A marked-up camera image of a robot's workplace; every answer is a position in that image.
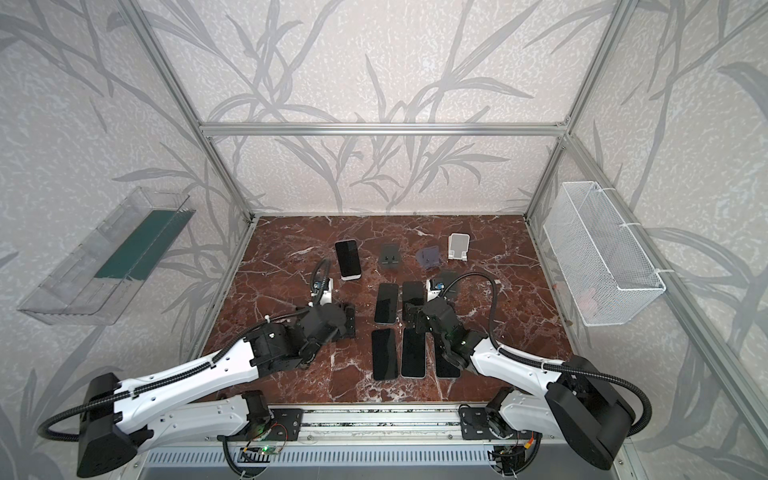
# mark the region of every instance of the white phone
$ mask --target white phone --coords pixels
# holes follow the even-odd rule
[[[360,257],[357,254],[357,242],[355,240],[336,242],[336,256],[339,258],[341,280],[357,280],[362,276]]]

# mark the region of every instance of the transparent plastic bin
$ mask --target transparent plastic bin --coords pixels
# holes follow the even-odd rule
[[[596,182],[564,182],[544,232],[587,326],[630,321],[666,286]]]
[[[49,325],[113,325],[194,213],[185,208],[188,199],[136,188],[24,299],[19,311]],[[167,213],[153,214],[158,211]],[[138,227],[140,241],[132,237]],[[118,249],[123,250],[114,256]]]

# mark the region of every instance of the vent grille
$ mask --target vent grille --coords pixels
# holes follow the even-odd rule
[[[239,448],[232,448],[236,458]],[[381,445],[381,446],[289,446],[279,455],[263,456],[270,467],[381,466],[381,465],[488,465],[489,447],[484,445]],[[221,447],[166,447],[154,449],[146,466],[226,466]]]

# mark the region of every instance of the wallpaper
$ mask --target wallpaper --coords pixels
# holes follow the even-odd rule
[[[562,121],[614,0],[141,0],[204,121]]]
[[[768,393],[768,2],[662,6],[576,131]]]
[[[278,214],[522,214],[552,137],[222,137],[251,207]]]
[[[0,477],[74,478],[77,446],[43,419],[102,373],[185,361],[246,227],[113,2],[0,2]],[[136,186],[196,210],[113,326],[16,310]],[[74,423],[62,424],[62,428]]]
[[[621,175],[612,177],[614,184]],[[768,458],[690,344],[664,296],[629,323],[585,327],[543,230],[558,188],[586,180],[568,153],[531,215],[542,265],[553,276],[569,336],[578,355],[602,372],[640,386],[654,408],[650,425],[631,437],[650,480],[768,478]],[[636,412],[642,407],[625,396]]]

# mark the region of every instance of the green mat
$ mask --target green mat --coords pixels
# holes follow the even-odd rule
[[[95,277],[122,279],[130,273],[131,279],[146,280],[193,214],[194,210],[151,211],[101,266]]]

